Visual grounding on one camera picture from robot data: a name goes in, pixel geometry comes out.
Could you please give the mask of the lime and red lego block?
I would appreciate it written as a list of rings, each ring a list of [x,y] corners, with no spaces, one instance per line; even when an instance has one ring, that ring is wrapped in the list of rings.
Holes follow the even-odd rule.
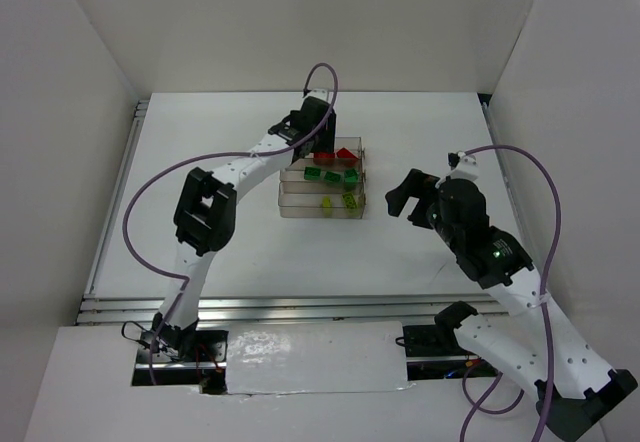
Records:
[[[314,152],[313,163],[321,167],[331,167],[335,163],[335,154],[333,152]]]

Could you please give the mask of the green rounded lego half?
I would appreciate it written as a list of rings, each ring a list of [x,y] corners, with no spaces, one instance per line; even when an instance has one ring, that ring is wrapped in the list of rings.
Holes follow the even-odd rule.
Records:
[[[303,177],[306,181],[317,181],[322,177],[322,170],[319,167],[307,166],[304,169]]]

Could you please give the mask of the red lego brick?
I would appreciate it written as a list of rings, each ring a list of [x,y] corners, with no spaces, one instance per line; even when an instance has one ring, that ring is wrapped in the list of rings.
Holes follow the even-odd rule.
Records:
[[[336,158],[341,160],[341,161],[350,161],[350,162],[354,162],[357,161],[359,159],[359,157],[351,152],[349,149],[347,148],[341,148],[339,150],[337,150],[335,152]]]

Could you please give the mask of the green lego brick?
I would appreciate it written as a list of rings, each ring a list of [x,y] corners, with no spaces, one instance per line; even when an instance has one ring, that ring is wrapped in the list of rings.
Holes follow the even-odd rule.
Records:
[[[327,184],[340,184],[342,182],[342,175],[333,171],[326,171],[323,177],[323,181]]]

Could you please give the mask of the lime lego brick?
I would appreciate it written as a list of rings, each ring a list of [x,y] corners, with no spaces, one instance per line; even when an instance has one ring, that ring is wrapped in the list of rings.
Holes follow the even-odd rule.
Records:
[[[357,212],[359,210],[358,200],[352,192],[343,193],[341,198],[346,210],[350,212]]]

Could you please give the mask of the lime and green rounded lego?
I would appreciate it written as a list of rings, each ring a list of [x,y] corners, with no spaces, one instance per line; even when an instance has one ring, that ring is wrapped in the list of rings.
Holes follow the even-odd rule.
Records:
[[[331,198],[329,196],[325,196],[322,198],[321,207],[322,207],[323,214],[326,217],[330,217],[332,215],[333,205],[332,205]]]

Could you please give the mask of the small green square lego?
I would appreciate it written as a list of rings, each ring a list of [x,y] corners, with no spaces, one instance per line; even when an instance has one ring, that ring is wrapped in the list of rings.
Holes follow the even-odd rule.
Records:
[[[345,184],[357,184],[360,180],[359,172],[353,168],[344,171]]]

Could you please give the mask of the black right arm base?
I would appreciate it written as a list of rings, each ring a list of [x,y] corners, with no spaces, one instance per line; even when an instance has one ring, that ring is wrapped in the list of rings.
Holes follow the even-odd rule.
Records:
[[[479,356],[463,349],[451,330],[437,325],[405,325],[395,339],[408,359],[420,361],[471,361]]]

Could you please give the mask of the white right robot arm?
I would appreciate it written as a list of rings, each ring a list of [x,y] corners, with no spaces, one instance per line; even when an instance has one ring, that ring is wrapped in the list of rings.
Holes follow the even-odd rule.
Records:
[[[541,291],[531,257],[514,236],[491,224],[486,198],[473,181],[413,169],[386,194],[389,215],[399,216],[411,198],[417,203],[409,221],[438,234],[462,272],[526,331],[530,345],[501,334],[465,302],[435,316],[439,332],[515,382],[556,437],[579,440],[637,389],[634,376],[599,356]]]

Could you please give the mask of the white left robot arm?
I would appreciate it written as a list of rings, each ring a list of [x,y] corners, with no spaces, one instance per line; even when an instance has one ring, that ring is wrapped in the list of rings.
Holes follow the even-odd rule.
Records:
[[[161,345],[179,358],[193,354],[199,300],[213,259],[234,235],[238,203],[271,175],[316,150],[331,150],[335,126],[330,103],[309,94],[248,152],[187,174],[173,217],[175,271],[183,278],[170,286],[152,322]]]

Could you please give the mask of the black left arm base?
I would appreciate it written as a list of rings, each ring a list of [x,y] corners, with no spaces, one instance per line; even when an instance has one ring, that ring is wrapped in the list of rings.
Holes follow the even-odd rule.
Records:
[[[153,349],[154,359],[162,355],[175,362],[224,362],[229,332],[226,330],[198,330],[183,332],[163,330]]]

